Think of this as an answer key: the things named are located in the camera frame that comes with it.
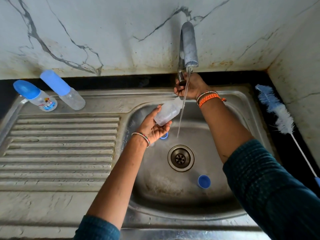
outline water stream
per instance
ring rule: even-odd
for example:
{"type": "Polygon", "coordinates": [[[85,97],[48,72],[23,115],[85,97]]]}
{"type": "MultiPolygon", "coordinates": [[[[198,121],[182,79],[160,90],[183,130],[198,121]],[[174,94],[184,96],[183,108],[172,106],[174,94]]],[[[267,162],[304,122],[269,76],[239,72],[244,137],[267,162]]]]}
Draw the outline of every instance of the water stream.
{"type": "Polygon", "coordinates": [[[183,97],[183,104],[182,104],[182,110],[181,110],[181,115],[180,115],[180,122],[179,122],[179,127],[178,127],[177,138],[179,137],[180,125],[181,125],[181,120],[182,120],[184,105],[185,105],[185,103],[186,103],[186,97],[187,97],[187,92],[188,92],[188,87],[189,87],[190,75],[191,75],[191,72],[192,72],[192,67],[187,67],[186,69],[187,69],[186,71],[188,72],[188,76],[186,77],[185,94],[184,94],[184,97],[183,97]]]}

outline faucet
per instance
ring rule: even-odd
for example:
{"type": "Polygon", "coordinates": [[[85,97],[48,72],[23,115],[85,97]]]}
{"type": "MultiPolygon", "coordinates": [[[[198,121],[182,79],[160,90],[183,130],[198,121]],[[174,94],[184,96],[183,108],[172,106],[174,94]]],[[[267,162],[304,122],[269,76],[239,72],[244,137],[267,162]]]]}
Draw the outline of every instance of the faucet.
{"type": "Polygon", "coordinates": [[[185,22],[181,27],[180,33],[180,51],[178,63],[178,79],[180,86],[185,86],[187,83],[187,81],[183,78],[183,70],[198,66],[195,29],[193,28],[192,23],[185,22]]]}

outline person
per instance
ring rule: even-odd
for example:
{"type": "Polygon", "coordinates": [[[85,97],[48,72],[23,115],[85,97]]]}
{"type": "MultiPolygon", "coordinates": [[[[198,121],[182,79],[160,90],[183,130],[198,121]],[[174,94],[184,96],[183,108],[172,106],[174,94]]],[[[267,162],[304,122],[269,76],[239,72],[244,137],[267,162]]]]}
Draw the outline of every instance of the person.
{"type": "MultiPolygon", "coordinates": [[[[174,93],[184,96],[176,82],[174,93]]],[[[320,199],[290,175],[229,111],[219,97],[210,99],[211,88],[192,73],[187,92],[201,99],[201,112],[209,126],[230,189],[242,207],[271,239],[320,239],[320,199]]],[[[160,127],[154,121],[158,105],[137,133],[150,143],[165,135],[171,121],[160,127]]],[[[74,240],[118,240],[131,191],[148,146],[133,134],[118,162],[83,217],[74,240]]]]}

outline ridged drainboard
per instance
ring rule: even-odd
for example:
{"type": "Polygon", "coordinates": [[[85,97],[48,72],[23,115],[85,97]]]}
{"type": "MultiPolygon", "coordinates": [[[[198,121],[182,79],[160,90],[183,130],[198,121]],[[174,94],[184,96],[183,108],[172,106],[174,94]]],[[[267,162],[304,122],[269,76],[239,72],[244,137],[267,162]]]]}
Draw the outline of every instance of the ridged drainboard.
{"type": "Polygon", "coordinates": [[[99,190],[111,170],[119,121],[19,116],[0,148],[0,190],[99,190]]]}

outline person's left arm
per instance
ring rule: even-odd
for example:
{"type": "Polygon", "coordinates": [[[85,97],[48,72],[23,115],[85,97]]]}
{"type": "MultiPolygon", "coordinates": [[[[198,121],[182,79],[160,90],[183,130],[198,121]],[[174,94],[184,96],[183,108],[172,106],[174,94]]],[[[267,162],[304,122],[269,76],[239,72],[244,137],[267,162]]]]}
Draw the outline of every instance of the person's left arm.
{"type": "MultiPolygon", "coordinates": [[[[142,122],[137,132],[145,134],[154,143],[169,129],[169,121],[164,126],[156,125],[154,117],[161,110],[158,105],[142,122]]],[[[74,239],[117,239],[128,208],[130,195],[137,176],[143,154],[148,143],[140,135],[134,134],[125,146],[109,177],[99,190],[86,216],[76,231],[74,239]]]]}

